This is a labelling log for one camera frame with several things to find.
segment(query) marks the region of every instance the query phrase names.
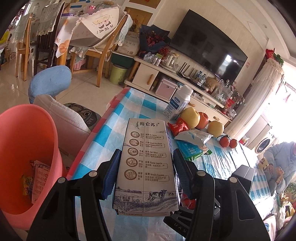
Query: white plastic bottle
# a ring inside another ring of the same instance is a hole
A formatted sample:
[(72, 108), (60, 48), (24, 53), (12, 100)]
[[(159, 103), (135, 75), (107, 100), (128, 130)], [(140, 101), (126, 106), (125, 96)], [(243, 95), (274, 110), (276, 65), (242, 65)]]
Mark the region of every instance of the white plastic bottle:
[(184, 110), (186, 105), (189, 103), (192, 93), (193, 89), (191, 89), (187, 85), (183, 85), (183, 87), (180, 90), (176, 91), (176, 93), (173, 95), (170, 103), (163, 111), (163, 114), (169, 120), (176, 120), (182, 110)]

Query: blue chair cushion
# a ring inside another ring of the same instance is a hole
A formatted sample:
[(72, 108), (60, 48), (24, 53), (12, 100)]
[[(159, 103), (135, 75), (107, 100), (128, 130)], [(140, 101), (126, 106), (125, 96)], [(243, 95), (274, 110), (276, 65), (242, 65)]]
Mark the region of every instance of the blue chair cushion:
[(72, 79), (70, 69), (65, 65), (54, 66), (36, 74), (29, 86), (29, 101), (33, 104), (37, 95), (58, 95), (70, 86)]

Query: window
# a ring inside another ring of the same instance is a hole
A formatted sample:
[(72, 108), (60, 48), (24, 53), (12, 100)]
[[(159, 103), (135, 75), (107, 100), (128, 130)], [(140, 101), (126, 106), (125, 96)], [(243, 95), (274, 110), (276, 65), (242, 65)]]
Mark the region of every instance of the window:
[(27, 15), (27, 14), (29, 13), (29, 10), (30, 10), (30, 8), (31, 8), (31, 5), (32, 5), (32, 3), (30, 2), (30, 3), (28, 4), (27, 8), (26, 8), (26, 11), (25, 11), (25, 13), (24, 13), (24, 16)]

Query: blue and white tablecloth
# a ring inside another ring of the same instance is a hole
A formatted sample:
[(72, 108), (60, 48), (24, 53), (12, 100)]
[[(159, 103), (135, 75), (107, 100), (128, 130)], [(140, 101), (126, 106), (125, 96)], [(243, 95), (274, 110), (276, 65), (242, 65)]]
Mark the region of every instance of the blue and white tablecloth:
[[(109, 110), (110, 113), (104, 120), (104, 124), (97, 133), (92, 133), (90, 136), (92, 141), (88, 141), (90, 143), (88, 148), (84, 147), (85, 151), (78, 157), (80, 162), (70, 178), (81, 178), (89, 171), (96, 170), (102, 162), (110, 160), (115, 149), (122, 149), (129, 118), (158, 118), (167, 122), (162, 114), (167, 103), (132, 88), (125, 88), (122, 93), (118, 104), (111, 111)], [(171, 141), (172, 148), (176, 149), (175, 140), (171, 138)], [(221, 148), (212, 138), (206, 145), (213, 153), (198, 158), (194, 163), (199, 170), (204, 170), (215, 178), (228, 179), (239, 166), (256, 167), (258, 162), (255, 153), (240, 144), (235, 149)], [(250, 198), (262, 218), (265, 218), (273, 208), (273, 199), (266, 177), (263, 171), (257, 168)], [(183, 240), (181, 235), (163, 223), (163, 217), (117, 215), (112, 209), (112, 195), (100, 203), (113, 241)], [(86, 237), (78, 197), (76, 198), (76, 217), (79, 239), (84, 241)]]

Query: television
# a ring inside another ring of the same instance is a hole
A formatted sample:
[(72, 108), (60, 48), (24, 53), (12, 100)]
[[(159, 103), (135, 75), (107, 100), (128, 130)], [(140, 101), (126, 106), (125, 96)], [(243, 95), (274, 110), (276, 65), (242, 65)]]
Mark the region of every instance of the television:
[(189, 10), (170, 47), (187, 55), (224, 81), (234, 82), (247, 56), (218, 27)]

